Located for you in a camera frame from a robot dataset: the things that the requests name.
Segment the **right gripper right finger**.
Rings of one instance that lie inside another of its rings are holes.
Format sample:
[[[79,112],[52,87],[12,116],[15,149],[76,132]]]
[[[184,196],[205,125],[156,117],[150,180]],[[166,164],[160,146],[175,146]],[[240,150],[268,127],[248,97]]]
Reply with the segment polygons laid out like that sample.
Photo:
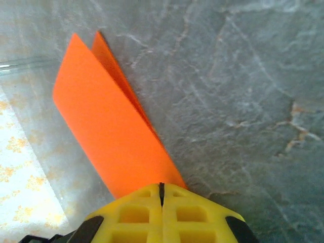
[[[258,242],[244,218],[182,187],[161,185],[163,242]]]

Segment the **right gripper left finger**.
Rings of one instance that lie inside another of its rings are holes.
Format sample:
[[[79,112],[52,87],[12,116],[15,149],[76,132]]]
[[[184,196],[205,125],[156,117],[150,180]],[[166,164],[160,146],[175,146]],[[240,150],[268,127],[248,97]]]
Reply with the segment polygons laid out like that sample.
[[[151,184],[87,215],[103,221],[92,242],[162,242],[159,185]]]

